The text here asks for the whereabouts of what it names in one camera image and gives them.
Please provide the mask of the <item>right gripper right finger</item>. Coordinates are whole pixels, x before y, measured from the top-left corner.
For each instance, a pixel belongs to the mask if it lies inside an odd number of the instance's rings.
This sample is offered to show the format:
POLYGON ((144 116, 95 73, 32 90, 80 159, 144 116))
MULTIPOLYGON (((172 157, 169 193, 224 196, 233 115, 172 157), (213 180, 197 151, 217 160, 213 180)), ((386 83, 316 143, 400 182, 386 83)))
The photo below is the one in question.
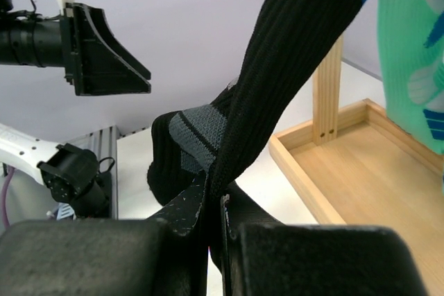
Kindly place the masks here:
POLYGON ((220 200, 226 295, 425 295, 406 243, 370 225, 284 225, 236 184, 220 200))

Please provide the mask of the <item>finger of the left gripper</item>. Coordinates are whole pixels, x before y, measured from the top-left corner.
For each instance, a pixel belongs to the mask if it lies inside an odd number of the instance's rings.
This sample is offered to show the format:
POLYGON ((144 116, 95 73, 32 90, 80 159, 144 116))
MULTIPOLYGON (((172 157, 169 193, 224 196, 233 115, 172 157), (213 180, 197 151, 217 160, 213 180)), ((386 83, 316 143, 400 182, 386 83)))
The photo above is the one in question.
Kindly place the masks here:
POLYGON ((81 96, 151 93, 150 71, 114 36, 104 10, 74 5, 81 96))

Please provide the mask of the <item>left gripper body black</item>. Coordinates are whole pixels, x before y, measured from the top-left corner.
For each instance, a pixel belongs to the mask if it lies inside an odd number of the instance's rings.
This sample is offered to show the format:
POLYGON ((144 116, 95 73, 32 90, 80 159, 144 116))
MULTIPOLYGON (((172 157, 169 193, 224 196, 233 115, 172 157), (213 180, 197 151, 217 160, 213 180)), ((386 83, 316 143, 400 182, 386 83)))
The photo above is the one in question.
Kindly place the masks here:
POLYGON ((62 56, 65 68, 65 80, 74 87, 75 95, 81 95, 80 78, 82 74, 82 60, 78 45, 75 9, 72 3, 66 3, 60 17, 60 33, 62 41, 62 56))

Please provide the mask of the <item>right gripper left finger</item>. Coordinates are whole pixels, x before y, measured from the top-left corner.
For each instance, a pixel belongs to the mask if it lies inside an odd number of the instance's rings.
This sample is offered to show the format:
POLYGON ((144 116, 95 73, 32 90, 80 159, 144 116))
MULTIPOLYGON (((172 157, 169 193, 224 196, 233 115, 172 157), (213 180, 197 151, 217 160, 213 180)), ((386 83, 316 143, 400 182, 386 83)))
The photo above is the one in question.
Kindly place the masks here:
POLYGON ((145 220, 31 221, 1 237, 2 295, 204 295, 205 176, 145 220))

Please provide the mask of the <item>black sock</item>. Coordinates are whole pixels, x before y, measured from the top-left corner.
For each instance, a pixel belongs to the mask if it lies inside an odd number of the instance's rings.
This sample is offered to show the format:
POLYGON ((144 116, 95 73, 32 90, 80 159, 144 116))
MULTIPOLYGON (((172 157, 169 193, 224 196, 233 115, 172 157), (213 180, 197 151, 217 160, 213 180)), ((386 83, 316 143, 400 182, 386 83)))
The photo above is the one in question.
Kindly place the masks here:
POLYGON ((264 0, 240 74, 212 102, 154 120, 147 182, 155 199, 167 204, 203 172, 218 200, 365 2, 264 0))

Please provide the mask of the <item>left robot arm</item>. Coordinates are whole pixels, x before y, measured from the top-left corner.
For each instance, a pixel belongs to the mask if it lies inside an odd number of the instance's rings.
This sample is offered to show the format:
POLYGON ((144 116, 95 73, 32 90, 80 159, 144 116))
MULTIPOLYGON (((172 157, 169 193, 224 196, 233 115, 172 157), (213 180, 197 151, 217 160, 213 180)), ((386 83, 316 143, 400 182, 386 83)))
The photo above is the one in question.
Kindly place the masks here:
MULTIPOLYGON (((36 0, 37 9, 45 15, 56 13, 55 0, 36 0)), ((144 0, 77 0, 95 8, 102 8, 112 34, 146 68, 148 58, 143 60, 142 29, 137 28, 135 37, 130 37, 129 26, 141 19, 144 0)), ((31 9, 29 0, 13 0, 15 10, 31 9)), ((129 100, 148 93, 117 94, 109 96, 76 96, 74 86, 64 79, 61 68, 37 68, 30 66, 1 65, 1 123, 26 134, 49 141, 67 141, 86 134, 98 134, 100 130, 114 130, 114 138, 129 126, 123 121, 124 107, 129 100)), ((24 173, 16 173, 15 192, 9 192, 8 213, 10 221, 44 216, 44 204, 49 204, 49 192, 45 186, 34 184, 24 173)))

